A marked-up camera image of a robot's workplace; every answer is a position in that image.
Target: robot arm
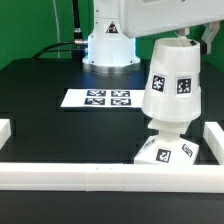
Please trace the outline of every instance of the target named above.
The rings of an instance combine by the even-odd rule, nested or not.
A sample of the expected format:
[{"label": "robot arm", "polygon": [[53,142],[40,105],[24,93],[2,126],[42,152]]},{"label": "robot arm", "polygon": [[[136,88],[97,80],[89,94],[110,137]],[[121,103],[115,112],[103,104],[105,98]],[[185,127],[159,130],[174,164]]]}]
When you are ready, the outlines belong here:
[{"label": "robot arm", "polygon": [[224,19],[223,0],[120,0],[120,25],[130,38]]}]

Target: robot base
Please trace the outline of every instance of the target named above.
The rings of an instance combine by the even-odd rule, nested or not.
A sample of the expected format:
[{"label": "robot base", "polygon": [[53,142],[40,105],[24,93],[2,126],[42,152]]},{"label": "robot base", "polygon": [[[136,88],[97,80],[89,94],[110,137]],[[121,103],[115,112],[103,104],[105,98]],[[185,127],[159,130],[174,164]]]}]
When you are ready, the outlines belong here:
[{"label": "robot base", "polygon": [[83,68],[85,70],[90,70],[93,72],[99,72],[99,73],[127,73],[130,71],[137,71],[140,69],[140,59],[136,58],[136,62],[126,65],[126,66],[114,66],[114,67],[108,67],[108,66],[98,66],[91,64],[88,59],[83,59]]},{"label": "robot base", "polygon": [[151,136],[134,158],[135,164],[193,165],[199,146],[179,138],[176,142],[161,141]]}]

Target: cable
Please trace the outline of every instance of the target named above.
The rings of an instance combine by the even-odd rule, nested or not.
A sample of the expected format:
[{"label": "cable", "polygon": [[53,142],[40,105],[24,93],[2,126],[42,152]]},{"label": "cable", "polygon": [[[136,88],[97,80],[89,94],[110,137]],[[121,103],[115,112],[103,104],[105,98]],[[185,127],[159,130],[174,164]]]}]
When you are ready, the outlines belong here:
[{"label": "cable", "polygon": [[40,51],[38,54],[35,54],[33,56],[34,59],[38,59],[42,54],[46,54],[46,53],[54,53],[54,52],[74,52],[74,51],[85,51],[86,48],[76,48],[76,49],[70,49],[70,50],[45,50],[45,51]]},{"label": "cable", "polygon": [[48,47],[43,48],[40,52],[38,52],[37,54],[35,54],[33,56],[33,58],[39,58],[39,56],[42,54],[41,52],[50,50],[52,48],[60,47],[60,46],[64,46],[64,45],[73,45],[73,44],[74,44],[74,41],[60,42],[60,43],[57,43],[57,44],[52,44],[52,45],[50,45]]},{"label": "cable", "polygon": [[56,20],[56,27],[57,27],[57,39],[58,39],[58,43],[61,42],[61,31],[60,31],[60,25],[59,25],[59,19],[58,19],[58,9],[57,9],[57,4],[56,4],[56,0],[53,0],[53,4],[54,4],[54,13],[55,13],[55,20]]},{"label": "cable", "polygon": [[74,38],[82,39],[78,0],[72,0],[72,4],[73,4],[73,17],[74,17]]}]

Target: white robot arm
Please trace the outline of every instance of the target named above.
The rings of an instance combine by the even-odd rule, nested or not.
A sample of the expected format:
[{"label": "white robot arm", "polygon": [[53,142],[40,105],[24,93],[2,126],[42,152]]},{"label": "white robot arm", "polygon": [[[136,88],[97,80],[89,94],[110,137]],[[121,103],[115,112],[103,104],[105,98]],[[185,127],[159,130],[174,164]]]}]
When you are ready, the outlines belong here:
[{"label": "white robot arm", "polygon": [[224,19],[223,0],[120,0],[122,31],[130,38]]},{"label": "white robot arm", "polygon": [[[120,25],[130,38],[209,23],[203,40],[210,44],[224,19],[223,0],[120,0]],[[155,43],[143,112],[159,131],[146,141],[134,162],[194,164],[199,146],[180,138],[201,113],[200,44],[184,35]]]}]

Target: label on robot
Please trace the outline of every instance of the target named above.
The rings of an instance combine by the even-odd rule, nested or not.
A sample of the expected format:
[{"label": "label on robot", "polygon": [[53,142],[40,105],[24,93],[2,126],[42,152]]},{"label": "label on robot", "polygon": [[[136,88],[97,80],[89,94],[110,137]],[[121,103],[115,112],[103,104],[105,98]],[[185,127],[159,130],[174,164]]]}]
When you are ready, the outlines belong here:
[{"label": "label on robot", "polygon": [[158,148],[156,161],[169,163],[171,156],[171,151],[163,148]]},{"label": "label on robot", "polygon": [[186,144],[183,145],[182,149],[189,157],[192,157],[193,151]]},{"label": "label on robot", "polygon": [[160,93],[164,93],[165,83],[166,83],[165,77],[158,75],[158,74],[153,75],[153,80],[152,80],[152,89],[153,90],[156,90]]},{"label": "label on robot", "polygon": [[191,94],[191,78],[177,79],[177,95]]},{"label": "label on robot", "polygon": [[118,33],[117,27],[115,26],[115,23],[112,21],[109,28],[107,29],[106,33]]}]

